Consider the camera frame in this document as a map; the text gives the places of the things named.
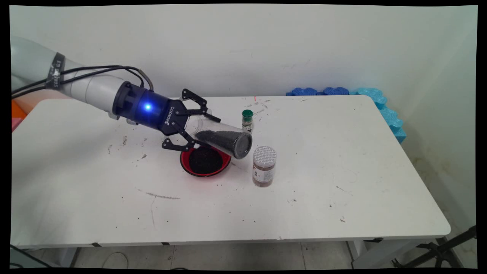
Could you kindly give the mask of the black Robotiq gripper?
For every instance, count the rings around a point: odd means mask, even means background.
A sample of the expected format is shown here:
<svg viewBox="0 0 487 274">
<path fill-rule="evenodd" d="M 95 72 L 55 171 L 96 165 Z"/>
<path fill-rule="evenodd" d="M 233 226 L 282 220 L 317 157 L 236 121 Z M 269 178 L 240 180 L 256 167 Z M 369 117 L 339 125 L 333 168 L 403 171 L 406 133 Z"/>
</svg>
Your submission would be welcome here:
<svg viewBox="0 0 487 274">
<path fill-rule="evenodd" d="M 194 101 L 200 108 L 186 109 L 182 101 L 187 100 Z M 160 131 L 166 136 L 181 135 L 187 141 L 185 145 L 175 145 L 169 138 L 162 143 L 163 149 L 174 151 L 189 151 L 196 144 L 200 145 L 200 141 L 193 139 L 183 129 L 189 116 L 205 116 L 216 123 L 221 122 L 220 118 L 210 114 L 207 101 L 188 89 L 182 90 L 180 100 L 173 100 L 128 81 L 122 83 L 118 89 L 112 105 L 112 113 Z M 182 129 L 175 129 L 172 123 Z"/>
</svg>

